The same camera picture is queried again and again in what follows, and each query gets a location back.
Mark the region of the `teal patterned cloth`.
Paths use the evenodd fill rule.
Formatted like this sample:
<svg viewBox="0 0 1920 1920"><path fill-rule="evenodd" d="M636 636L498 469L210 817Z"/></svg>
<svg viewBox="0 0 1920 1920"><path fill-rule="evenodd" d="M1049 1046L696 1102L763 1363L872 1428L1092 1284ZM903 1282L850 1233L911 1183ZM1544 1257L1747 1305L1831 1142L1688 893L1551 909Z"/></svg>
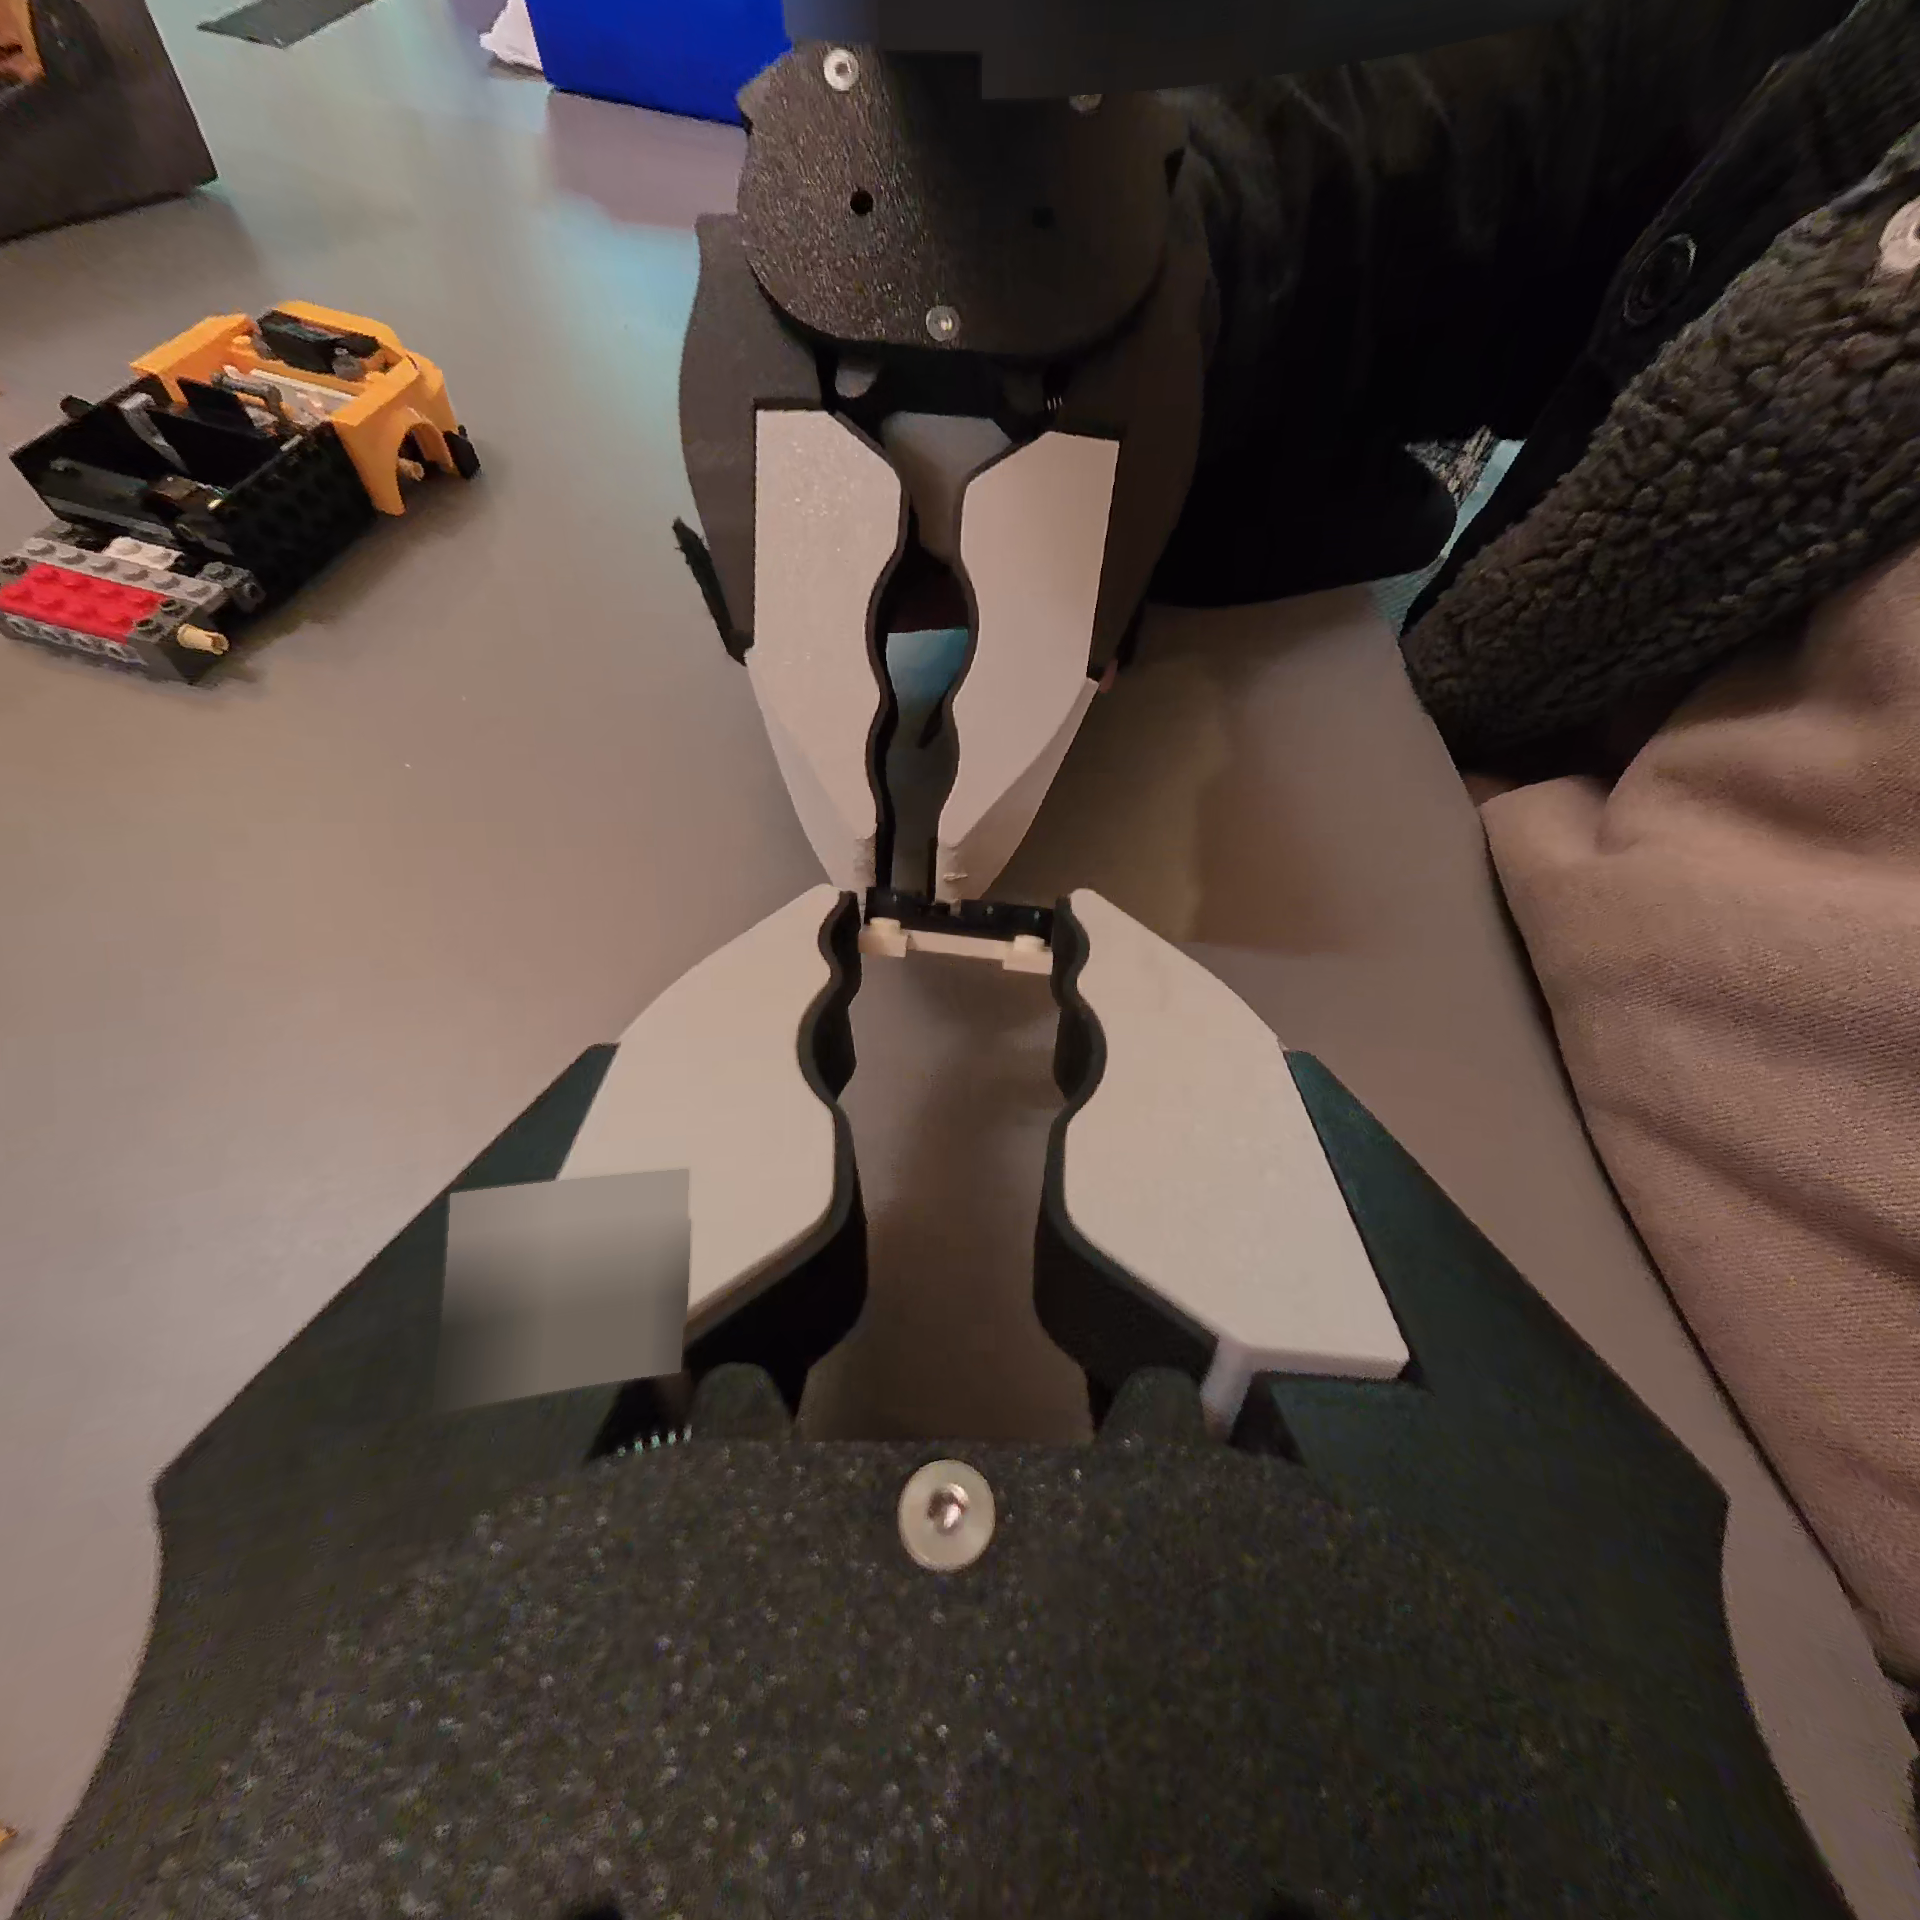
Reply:
<svg viewBox="0 0 1920 1920"><path fill-rule="evenodd" d="M1511 445L1491 427L1479 427L1466 436L1409 441L1405 453L1445 489L1461 517L1472 508L1491 469L1493 484L1498 483Z"/></svg>

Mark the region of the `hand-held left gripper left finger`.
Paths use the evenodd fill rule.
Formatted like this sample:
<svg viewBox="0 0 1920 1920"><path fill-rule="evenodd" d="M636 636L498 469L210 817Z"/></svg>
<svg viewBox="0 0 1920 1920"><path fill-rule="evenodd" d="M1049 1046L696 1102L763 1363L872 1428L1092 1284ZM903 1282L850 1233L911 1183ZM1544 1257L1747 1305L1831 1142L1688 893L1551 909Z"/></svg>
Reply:
<svg viewBox="0 0 1920 1920"><path fill-rule="evenodd" d="M687 972L612 1044L575 1179L689 1175L696 1377L807 1377L858 1324L869 1226L841 1095L858 898L816 885Z"/></svg>

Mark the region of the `dark cardboard box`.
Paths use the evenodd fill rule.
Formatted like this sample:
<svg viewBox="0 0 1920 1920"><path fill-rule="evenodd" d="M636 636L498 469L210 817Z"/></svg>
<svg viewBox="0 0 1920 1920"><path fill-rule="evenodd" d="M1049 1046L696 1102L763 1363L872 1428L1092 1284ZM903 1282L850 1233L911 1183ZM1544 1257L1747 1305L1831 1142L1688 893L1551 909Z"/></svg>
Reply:
<svg viewBox="0 0 1920 1920"><path fill-rule="evenodd" d="M217 178L146 2L3 4L3 239Z"/></svg>

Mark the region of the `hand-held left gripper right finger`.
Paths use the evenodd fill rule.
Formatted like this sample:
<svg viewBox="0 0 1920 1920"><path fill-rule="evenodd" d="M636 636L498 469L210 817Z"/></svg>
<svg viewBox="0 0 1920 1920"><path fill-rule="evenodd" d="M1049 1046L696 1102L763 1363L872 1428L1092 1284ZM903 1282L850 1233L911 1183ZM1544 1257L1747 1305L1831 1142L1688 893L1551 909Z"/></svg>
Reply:
<svg viewBox="0 0 1920 1920"><path fill-rule="evenodd" d="M1143 1374L1204 1421L1264 1377L1410 1386L1413 1351L1274 1028L1103 893L1058 900L1035 1310L1098 1421Z"/></svg>

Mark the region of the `blue plastic container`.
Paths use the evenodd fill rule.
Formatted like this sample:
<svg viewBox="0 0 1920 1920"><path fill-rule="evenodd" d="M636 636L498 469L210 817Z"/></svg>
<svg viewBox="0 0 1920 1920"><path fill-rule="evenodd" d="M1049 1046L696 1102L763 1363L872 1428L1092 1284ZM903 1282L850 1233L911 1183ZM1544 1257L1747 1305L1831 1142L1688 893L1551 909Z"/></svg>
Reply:
<svg viewBox="0 0 1920 1920"><path fill-rule="evenodd" d="M739 127L737 97L791 45L783 2L529 2L549 84Z"/></svg>

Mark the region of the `small black and white lego piece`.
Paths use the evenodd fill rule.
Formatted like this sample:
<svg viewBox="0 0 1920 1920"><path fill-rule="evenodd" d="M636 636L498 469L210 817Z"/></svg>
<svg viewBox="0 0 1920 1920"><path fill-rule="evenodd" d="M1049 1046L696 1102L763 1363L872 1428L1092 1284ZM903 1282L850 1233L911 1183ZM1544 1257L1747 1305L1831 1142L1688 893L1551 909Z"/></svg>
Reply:
<svg viewBox="0 0 1920 1920"><path fill-rule="evenodd" d="M859 948L885 958L955 958L1000 972L1047 975L1052 972L1053 909L1034 903L941 903L872 886L861 900Z"/></svg>

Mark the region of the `black corduroy jacket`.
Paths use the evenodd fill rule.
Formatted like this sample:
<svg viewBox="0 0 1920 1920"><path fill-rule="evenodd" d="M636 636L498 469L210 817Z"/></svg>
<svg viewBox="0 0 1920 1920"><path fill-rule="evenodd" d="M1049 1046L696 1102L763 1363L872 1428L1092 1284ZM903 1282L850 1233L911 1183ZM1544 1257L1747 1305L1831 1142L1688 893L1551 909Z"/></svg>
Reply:
<svg viewBox="0 0 1920 1920"><path fill-rule="evenodd" d="M1197 91L1204 444L1151 597L1235 607L1434 559L1419 444L1524 445L1499 532L1626 382L1915 125L1915 4L1684 25L1597 6Z"/></svg>

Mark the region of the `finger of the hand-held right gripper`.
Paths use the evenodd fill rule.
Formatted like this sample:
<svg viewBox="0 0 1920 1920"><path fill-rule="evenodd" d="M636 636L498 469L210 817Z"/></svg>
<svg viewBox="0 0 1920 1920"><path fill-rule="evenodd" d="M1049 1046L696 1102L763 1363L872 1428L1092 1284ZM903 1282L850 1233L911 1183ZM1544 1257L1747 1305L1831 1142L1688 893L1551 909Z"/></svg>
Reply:
<svg viewBox="0 0 1920 1920"><path fill-rule="evenodd" d="M840 890L879 881L875 614L905 551L905 487L845 419L755 419L747 675L787 796Z"/></svg>
<svg viewBox="0 0 1920 1920"><path fill-rule="evenodd" d="M1109 436L920 436L922 538L971 607L937 890L992 886L1089 717L1119 463Z"/></svg>

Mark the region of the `dark fleece jacket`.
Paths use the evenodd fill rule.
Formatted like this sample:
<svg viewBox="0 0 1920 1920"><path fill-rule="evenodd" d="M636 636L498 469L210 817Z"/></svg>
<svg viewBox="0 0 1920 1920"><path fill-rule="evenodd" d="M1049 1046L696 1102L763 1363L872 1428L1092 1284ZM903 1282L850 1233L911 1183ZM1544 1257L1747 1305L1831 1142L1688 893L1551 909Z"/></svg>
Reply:
<svg viewBox="0 0 1920 1920"><path fill-rule="evenodd" d="M1637 372L1580 460L1401 638L1495 772L1777 634L1915 542L1917 131Z"/></svg>

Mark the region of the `orange and black lego vehicle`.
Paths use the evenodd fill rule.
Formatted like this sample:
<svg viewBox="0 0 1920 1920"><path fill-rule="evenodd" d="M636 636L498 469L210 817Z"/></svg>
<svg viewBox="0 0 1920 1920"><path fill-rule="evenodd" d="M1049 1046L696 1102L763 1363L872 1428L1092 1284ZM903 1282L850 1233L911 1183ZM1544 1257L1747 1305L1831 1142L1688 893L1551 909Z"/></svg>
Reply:
<svg viewBox="0 0 1920 1920"><path fill-rule="evenodd" d="M197 686L433 473L476 445L389 325L283 302L215 316L11 451L50 524L5 553L5 636Z"/></svg>

